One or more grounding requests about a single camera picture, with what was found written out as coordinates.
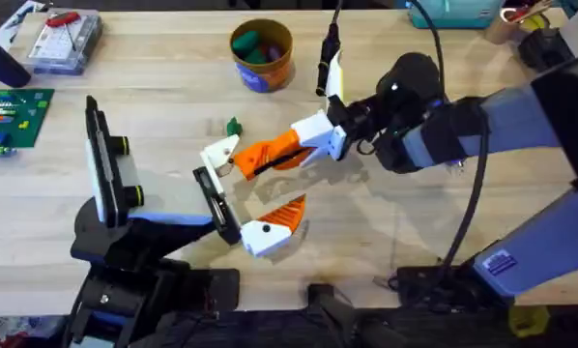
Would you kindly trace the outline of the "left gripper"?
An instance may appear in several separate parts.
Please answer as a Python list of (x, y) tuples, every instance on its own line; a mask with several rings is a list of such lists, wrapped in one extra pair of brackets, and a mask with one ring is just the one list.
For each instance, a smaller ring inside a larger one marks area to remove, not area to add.
[(119, 159), (123, 184), (142, 187), (143, 205), (130, 209), (129, 216), (164, 224), (211, 225), (229, 245), (238, 243), (242, 238), (245, 249), (255, 257), (265, 256), (282, 247), (303, 220), (306, 195), (240, 228), (218, 178), (232, 171), (233, 153), (239, 141), (240, 137), (234, 134), (206, 146), (200, 153), (204, 165), (194, 168), (186, 177), (139, 169), (132, 157)]

